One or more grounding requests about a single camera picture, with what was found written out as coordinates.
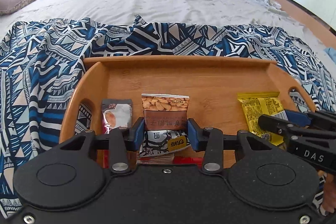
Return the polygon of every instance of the bed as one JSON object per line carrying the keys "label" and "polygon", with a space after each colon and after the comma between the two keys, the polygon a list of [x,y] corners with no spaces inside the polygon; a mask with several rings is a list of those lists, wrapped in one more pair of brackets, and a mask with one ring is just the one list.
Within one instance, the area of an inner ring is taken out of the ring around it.
{"label": "bed", "polygon": [[323,52],[325,46],[309,29],[264,0],[37,0],[12,15],[0,17],[0,37],[16,21],[90,17],[105,24],[132,25],[137,14],[146,22],[278,26],[307,43],[336,79],[336,65]]}

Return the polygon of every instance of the blue geometric pattern fabric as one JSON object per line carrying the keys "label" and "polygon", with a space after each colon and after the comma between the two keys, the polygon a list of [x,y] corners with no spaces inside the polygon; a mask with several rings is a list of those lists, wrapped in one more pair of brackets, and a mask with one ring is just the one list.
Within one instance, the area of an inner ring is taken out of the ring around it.
{"label": "blue geometric pattern fabric", "polygon": [[[277,27],[147,24],[140,16],[133,26],[90,18],[16,22],[0,42],[1,213],[10,215],[21,206],[13,189],[15,170],[58,143],[70,97],[85,73],[84,58],[209,55],[276,60],[318,109],[335,111],[335,81],[315,55],[297,43],[304,45]],[[76,132],[89,121],[90,111],[82,105]]]}

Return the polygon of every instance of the tray handle hole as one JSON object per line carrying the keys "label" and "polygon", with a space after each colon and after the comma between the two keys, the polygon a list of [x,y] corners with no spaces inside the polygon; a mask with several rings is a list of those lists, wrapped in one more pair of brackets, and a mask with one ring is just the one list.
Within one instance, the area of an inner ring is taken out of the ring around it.
{"label": "tray handle hole", "polygon": [[291,89],[289,91],[289,96],[292,98],[292,101],[300,112],[310,111],[306,101],[296,89]]}
{"label": "tray handle hole", "polygon": [[75,134],[81,133],[85,129],[90,129],[91,125],[91,108],[86,103],[79,105],[78,116],[76,120]]}

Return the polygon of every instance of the peanut snack bag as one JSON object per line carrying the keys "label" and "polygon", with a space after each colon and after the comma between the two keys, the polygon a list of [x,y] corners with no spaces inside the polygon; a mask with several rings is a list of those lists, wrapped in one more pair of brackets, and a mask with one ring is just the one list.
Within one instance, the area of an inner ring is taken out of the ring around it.
{"label": "peanut snack bag", "polygon": [[142,94],[145,133],[140,157],[164,155],[190,145],[186,134],[188,105],[188,96]]}

